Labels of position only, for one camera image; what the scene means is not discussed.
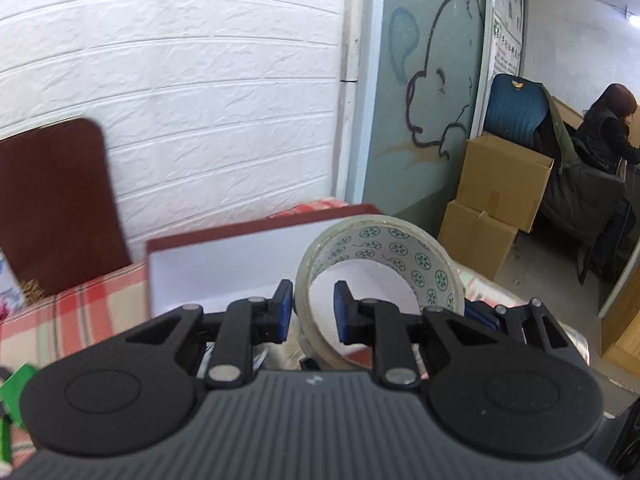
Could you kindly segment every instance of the graffiti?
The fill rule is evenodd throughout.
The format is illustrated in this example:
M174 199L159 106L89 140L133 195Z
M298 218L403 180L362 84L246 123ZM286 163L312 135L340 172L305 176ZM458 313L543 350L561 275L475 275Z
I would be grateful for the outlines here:
M419 40L420 29L415 16L404 7L398 7L389 19L389 61L396 80L402 85L409 81L404 64L418 47Z
M475 21L474 20L474 15L472 14L472 6L477 6L478 8L478 16L480 18L480 20L484 23L484 13L482 10L482 7L480 5L480 0L474 0L472 2L472 0L462 0L464 5L465 5L465 9L466 9L466 15L468 16L469 20ZM431 55L432 55L432 43L433 43L433 38L434 38L434 33L436 31L436 26L438 25L438 22L440 21L441 17L443 16L444 11L447 9L448 6L450 6L450 4L452 4L453 2L453 8L455 10L455 5L456 5L456 0L444 0L441 4L440 7L438 8L438 11L436 12L436 15L433 19L433 23L431 23L431 30L430 30L430 34L429 34L429 38L427 40L427 48L426 48L426 52L425 52L425 56L424 56L424 65L422 67L421 70L418 70L418 72L416 72L411 79L409 79L407 86L406 86L406 108L405 108L405 123L406 123L406 127L407 129L410 131L411 133L411 140L413 145L416 148L430 148L433 146L437 146L438 147L438 156L440 158L445 157L446 160L449 160L449 152L447 152L446 150L443 150L443 145L444 142L447 138L447 134L451 131L451 130L462 130L462 132L465 134L465 136L468 134L468 128L467 126L465 126L462 122L462 115L465 113L465 111L470 107L471 102L469 100L468 103L464 104L462 106L462 109L460 110L460 113L458 114L458 116L452 120L451 122L444 124L443 129L440 132L440 137L438 139L428 139L428 136L424 136L424 128L426 128L426 124L423 122L422 124L424 126L420 126L417 124L418 121L415 121L412 119L412 104L414 103L414 98L417 92L417 85L419 80L424 79L426 80L428 75L430 74L430 70L433 71L433 69L430 67L430 60L431 60ZM472 40L469 39L469 45L472 45ZM401 62L401 68L404 70L404 59ZM447 94L447 80L450 79L449 77L447 77L447 74L445 73L444 70L444 66L446 66L446 60L445 62L441 62L440 66L437 67L437 69L435 70L435 75L436 75L436 79L437 79L437 89L438 89L438 93L441 96L446 96ZM469 88L468 88L468 95L469 97L472 95L472 89L473 89L473 81L471 76L468 77L468 83L469 83Z

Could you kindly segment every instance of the tape roll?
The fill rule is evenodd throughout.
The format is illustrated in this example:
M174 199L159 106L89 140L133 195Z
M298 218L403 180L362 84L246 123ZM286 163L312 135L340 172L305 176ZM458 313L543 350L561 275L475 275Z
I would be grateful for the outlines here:
M430 234L384 215L361 215L334 224L309 246L296 275L294 332L300 347L322 368L362 368L322 336L314 320L309 290L329 267L346 260L369 260L393 269L411 286L418 306L442 306L463 314L462 282L452 259Z

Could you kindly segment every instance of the brown cardboard box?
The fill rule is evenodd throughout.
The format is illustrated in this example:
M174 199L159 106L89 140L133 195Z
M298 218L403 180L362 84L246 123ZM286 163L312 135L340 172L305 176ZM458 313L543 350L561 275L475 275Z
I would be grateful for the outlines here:
M640 269L602 320L602 358L640 377Z
M453 200L447 205L438 241L449 256L490 280L511 251L518 230Z
M468 140L456 200L529 233L553 163L489 134Z

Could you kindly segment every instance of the white brick wall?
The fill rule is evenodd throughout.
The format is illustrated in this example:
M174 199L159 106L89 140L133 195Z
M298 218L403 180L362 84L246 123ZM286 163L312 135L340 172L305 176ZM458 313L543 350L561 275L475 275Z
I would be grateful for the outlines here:
M578 111L611 83L640 99L640 30L596 0L528 0L523 76Z
M328 195L343 0L0 0L0 139L104 132L132 256Z

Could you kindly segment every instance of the black jacket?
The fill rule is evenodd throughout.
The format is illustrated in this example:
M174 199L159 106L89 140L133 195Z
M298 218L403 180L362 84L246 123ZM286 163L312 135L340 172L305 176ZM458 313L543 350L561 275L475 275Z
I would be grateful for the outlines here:
M616 174L621 158L640 164L640 149L627 139L628 127L609 110L587 113L575 136L587 151L578 150L585 162L609 174Z

